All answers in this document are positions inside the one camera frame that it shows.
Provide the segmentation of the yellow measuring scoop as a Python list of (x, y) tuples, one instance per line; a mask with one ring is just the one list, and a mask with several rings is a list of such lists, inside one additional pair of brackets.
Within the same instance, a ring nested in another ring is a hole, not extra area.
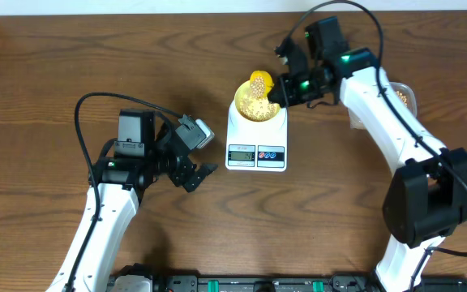
[(274, 87), (271, 75), (266, 71), (253, 71), (250, 77), (250, 96), (263, 99), (267, 98)]

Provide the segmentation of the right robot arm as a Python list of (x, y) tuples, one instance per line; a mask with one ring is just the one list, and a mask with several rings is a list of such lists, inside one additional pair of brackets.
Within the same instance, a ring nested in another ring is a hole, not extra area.
[(416, 119), (391, 88), (381, 55), (351, 49), (336, 17), (310, 24), (305, 35), (308, 54), (290, 36), (276, 47), (289, 71), (268, 99), (290, 107), (331, 93), (358, 117), (392, 173), (383, 202), (391, 237), (375, 276), (384, 291), (413, 291), (433, 252), (467, 221), (467, 152), (448, 149)]

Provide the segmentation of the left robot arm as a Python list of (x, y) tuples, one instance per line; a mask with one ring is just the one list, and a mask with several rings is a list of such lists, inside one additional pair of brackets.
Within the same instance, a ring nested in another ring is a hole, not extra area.
[(189, 155), (213, 137), (204, 121), (187, 115), (173, 124), (159, 111), (122, 110), (117, 138), (91, 166), (84, 214), (49, 290), (109, 290), (120, 243), (144, 192), (162, 175), (193, 192), (217, 166), (196, 165)]

